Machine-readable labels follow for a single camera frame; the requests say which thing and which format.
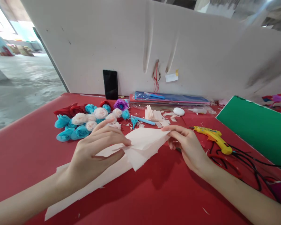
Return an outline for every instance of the green board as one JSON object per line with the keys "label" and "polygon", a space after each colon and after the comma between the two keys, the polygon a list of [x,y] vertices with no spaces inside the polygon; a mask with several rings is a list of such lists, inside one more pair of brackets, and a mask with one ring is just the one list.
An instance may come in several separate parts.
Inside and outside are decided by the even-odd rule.
{"label": "green board", "polygon": [[233,96],[216,118],[272,163],[281,165],[281,113]]}

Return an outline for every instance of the right hand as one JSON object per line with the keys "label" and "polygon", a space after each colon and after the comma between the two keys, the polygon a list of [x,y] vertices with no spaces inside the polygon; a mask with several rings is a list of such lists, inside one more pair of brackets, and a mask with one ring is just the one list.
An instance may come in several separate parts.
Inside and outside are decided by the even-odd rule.
{"label": "right hand", "polygon": [[170,149],[180,148],[186,165],[198,176],[203,177],[205,171],[213,166],[193,130],[177,125],[166,126],[161,130],[171,131],[168,133],[171,137],[168,140]]}

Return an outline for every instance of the smartphone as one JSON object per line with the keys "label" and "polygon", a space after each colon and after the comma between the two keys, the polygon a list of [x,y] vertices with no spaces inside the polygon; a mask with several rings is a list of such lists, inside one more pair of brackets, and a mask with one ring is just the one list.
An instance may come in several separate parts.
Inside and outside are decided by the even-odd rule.
{"label": "smartphone", "polygon": [[105,98],[110,100],[117,100],[118,93],[118,74],[116,71],[103,70]]}

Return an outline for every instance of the yellow glue gun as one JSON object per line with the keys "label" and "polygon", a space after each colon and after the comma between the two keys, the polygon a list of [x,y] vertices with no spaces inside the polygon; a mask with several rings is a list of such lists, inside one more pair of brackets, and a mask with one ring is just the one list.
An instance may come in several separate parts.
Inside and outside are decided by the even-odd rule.
{"label": "yellow glue gun", "polygon": [[205,127],[190,127],[198,133],[202,133],[208,136],[208,140],[214,141],[221,148],[222,153],[225,155],[230,155],[232,153],[232,148],[221,138],[222,133],[217,130],[212,130]]}

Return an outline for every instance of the red string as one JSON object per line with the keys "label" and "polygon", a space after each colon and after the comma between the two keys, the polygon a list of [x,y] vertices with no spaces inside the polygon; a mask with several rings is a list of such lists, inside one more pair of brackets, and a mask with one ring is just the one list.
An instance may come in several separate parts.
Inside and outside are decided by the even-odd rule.
{"label": "red string", "polygon": [[157,80],[157,69],[158,69],[158,62],[156,63],[156,77],[154,75],[154,72],[153,72],[153,78],[154,78],[154,93],[157,93],[159,94],[159,83],[158,83],[158,80]]}

